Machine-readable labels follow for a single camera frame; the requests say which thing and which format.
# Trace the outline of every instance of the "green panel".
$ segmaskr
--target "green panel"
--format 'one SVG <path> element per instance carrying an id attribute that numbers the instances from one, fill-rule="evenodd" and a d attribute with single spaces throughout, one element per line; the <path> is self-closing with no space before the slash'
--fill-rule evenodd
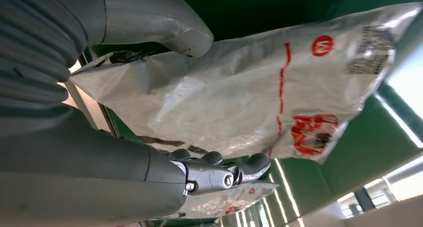
<path id="1" fill-rule="evenodd" d="M 165 226 L 181 226 L 181 227 L 189 227 L 189 226 L 199 226 L 201 224 L 212 224 L 216 219 L 170 219 L 166 220 Z M 161 226 L 163 220 L 153 221 L 155 227 Z"/>
<path id="2" fill-rule="evenodd" d="M 337 0 L 185 0 L 215 41 L 326 18 Z"/>
<path id="3" fill-rule="evenodd" d="M 294 158 L 280 160 L 279 162 L 300 215 L 316 209 L 331 197 L 322 176 L 320 165 L 317 162 Z M 275 162 L 273 162 L 273 170 L 272 177 L 276 183 L 281 185 L 278 193 L 282 203 L 286 203 L 284 210 L 287 219 L 288 221 L 294 220 L 297 218 L 293 207 L 294 203 L 289 199 L 287 187 Z M 268 202 L 269 204 L 277 204 L 277 199 L 268 198 Z"/>

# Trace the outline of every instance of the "white plastic bag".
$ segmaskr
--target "white plastic bag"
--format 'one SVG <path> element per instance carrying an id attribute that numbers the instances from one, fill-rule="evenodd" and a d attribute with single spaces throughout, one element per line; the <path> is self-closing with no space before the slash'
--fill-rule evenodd
<path id="1" fill-rule="evenodd" d="M 140 136 L 226 158 L 266 152 L 322 161 L 379 86 L 420 10 L 392 5 L 223 40 L 200 58 L 168 52 L 111 64 L 107 55 L 71 80 Z"/>
<path id="2" fill-rule="evenodd" d="M 258 181 L 225 191 L 189 196 L 178 212 L 162 219 L 206 219 L 230 215 L 271 195 L 278 187 L 278 184 Z"/>

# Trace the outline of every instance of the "fluorescent light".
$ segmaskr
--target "fluorescent light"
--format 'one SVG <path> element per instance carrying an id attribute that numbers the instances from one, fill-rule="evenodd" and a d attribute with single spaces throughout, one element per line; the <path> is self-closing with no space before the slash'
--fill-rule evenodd
<path id="1" fill-rule="evenodd" d="M 377 184 L 378 184 L 378 183 L 380 183 L 380 182 L 382 182 L 382 179 L 375 179 L 374 181 L 372 181 L 372 182 L 370 182 L 370 183 L 368 183 L 368 184 L 364 185 L 364 188 L 365 188 L 365 189 L 368 189 L 368 188 L 370 188 L 370 187 L 372 187 L 372 186 L 377 185 Z"/>
<path id="2" fill-rule="evenodd" d="M 422 141 L 417 137 L 417 135 L 410 129 L 410 127 L 401 119 L 401 117 L 393 110 L 391 106 L 389 106 L 386 100 L 380 96 L 378 93 L 375 93 L 376 99 L 379 100 L 379 103 L 382 107 L 390 114 L 390 116 L 398 123 L 401 129 L 409 136 L 410 140 L 414 142 L 414 144 L 419 147 L 423 148 Z"/>
<path id="3" fill-rule="evenodd" d="M 269 227 L 269 221 L 267 220 L 266 212 L 264 211 L 263 205 L 260 205 L 259 212 L 260 212 L 261 224 L 263 225 L 263 227 Z"/>
<path id="4" fill-rule="evenodd" d="M 274 183 L 272 174 L 269 174 L 269 178 L 270 178 L 270 181 L 272 183 Z M 279 193 L 278 193 L 278 191 L 276 189 L 275 189 L 275 196 L 276 196 L 276 201 L 279 204 L 279 208 L 280 208 L 280 211 L 282 213 L 283 220 L 285 221 L 285 223 L 288 223 L 288 219 L 286 217 L 285 209 L 283 208 L 282 201 L 280 201 Z"/>
<path id="5" fill-rule="evenodd" d="M 349 199 L 349 198 L 351 198 L 353 196 L 354 196 L 354 193 L 353 192 L 350 192 L 350 193 L 348 193 L 348 194 L 340 197 L 337 201 L 338 201 L 338 203 L 341 203 L 341 202 L 346 201 L 347 199 Z"/>
<path id="6" fill-rule="evenodd" d="M 415 159 L 415 160 L 413 160 L 413 161 L 408 162 L 407 164 L 405 164 L 405 165 L 403 165 L 403 166 L 399 167 L 398 169 L 396 169 L 396 170 L 394 170 L 394 171 L 390 172 L 390 173 L 389 173 L 389 174 L 387 174 L 386 176 L 387 176 L 388 178 L 389 178 L 389 177 L 392 177 L 392 176 L 395 176 L 395 175 L 397 175 L 397 174 L 399 174 L 399 173 L 401 173 L 401 172 L 404 172 L 404 171 L 408 170 L 408 169 L 409 169 L 409 168 L 411 168 L 411 167 L 414 167 L 414 166 L 416 166 L 416 165 L 420 164 L 421 162 L 423 162 L 423 156 L 420 156 L 419 158 L 417 158 L 417 159 Z"/>
<path id="7" fill-rule="evenodd" d="M 241 217 L 242 217 L 242 224 L 244 227 L 248 227 L 247 226 L 247 218 L 245 217 L 245 211 L 241 211 Z"/>
<path id="8" fill-rule="evenodd" d="M 276 165 L 279 169 L 280 172 L 280 176 L 282 177 L 283 180 L 283 185 L 285 186 L 286 192 L 288 194 L 289 199 L 291 200 L 292 203 L 292 208 L 294 209 L 295 214 L 297 215 L 297 217 L 300 217 L 300 211 L 298 210 L 298 206 L 297 203 L 295 202 L 294 196 L 292 195 L 291 192 L 291 188 L 288 185 L 288 181 L 286 180 L 285 174 L 282 170 L 282 167 L 280 166 L 279 160 L 275 159 Z"/>
<path id="9" fill-rule="evenodd" d="M 304 226 L 304 222 L 303 222 L 303 219 L 302 219 L 302 218 L 298 218 L 298 222 L 300 223 L 300 226 L 301 226 L 301 227 L 305 227 L 305 226 Z"/>
<path id="10" fill-rule="evenodd" d="M 242 227 L 242 225 L 241 225 L 241 220 L 239 219 L 239 213 L 238 213 L 238 212 L 236 212 L 236 213 L 235 213 L 235 216 L 236 216 L 236 225 L 237 225 L 238 227 Z"/>
<path id="11" fill-rule="evenodd" d="M 273 222 L 273 218 L 272 218 L 272 214 L 270 213 L 269 204 L 267 203 L 266 198 L 263 198 L 263 203 L 264 203 L 264 205 L 266 206 L 267 213 L 269 213 L 269 221 L 270 221 L 270 225 L 271 225 L 272 227 L 275 227 L 275 224 L 274 224 L 274 222 Z"/>

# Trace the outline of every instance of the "plastic package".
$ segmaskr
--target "plastic package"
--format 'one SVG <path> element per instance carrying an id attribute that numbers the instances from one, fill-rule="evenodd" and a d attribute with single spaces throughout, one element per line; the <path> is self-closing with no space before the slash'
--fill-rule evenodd
<path id="1" fill-rule="evenodd" d="M 110 53 L 71 80 L 139 136 L 225 158 L 262 152 L 322 162 L 420 10 L 398 4 L 223 40 L 199 58 L 168 52 L 111 63 Z"/>
<path id="2" fill-rule="evenodd" d="M 226 191 L 189 196 L 177 213 L 163 219 L 205 219 L 229 215 L 250 207 L 278 187 L 278 184 L 254 182 Z"/>

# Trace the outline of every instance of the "robotic hand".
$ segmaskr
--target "robotic hand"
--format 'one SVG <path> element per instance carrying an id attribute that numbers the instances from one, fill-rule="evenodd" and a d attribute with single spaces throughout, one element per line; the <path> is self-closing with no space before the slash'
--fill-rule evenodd
<path id="1" fill-rule="evenodd" d="M 169 153 L 168 159 L 186 176 L 184 196 L 223 191 L 254 182 L 270 167 L 269 159 L 263 154 L 251 156 L 245 164 L 219 165 L 223 161 L 219 152 L 208 152 L 197 159 L 187 150 L 179 149 Z"/>
<path id="2" fill-rule="evenodd" d="M 173 214 L 187 194 L 258 179 L 261 154 L 162 156 L 94 130 L 57 82 L 88 45 L 155 41 L 201 56 L 213 35 L 182 0 L 0 0 L 0 224 L 117 226 Z"/>

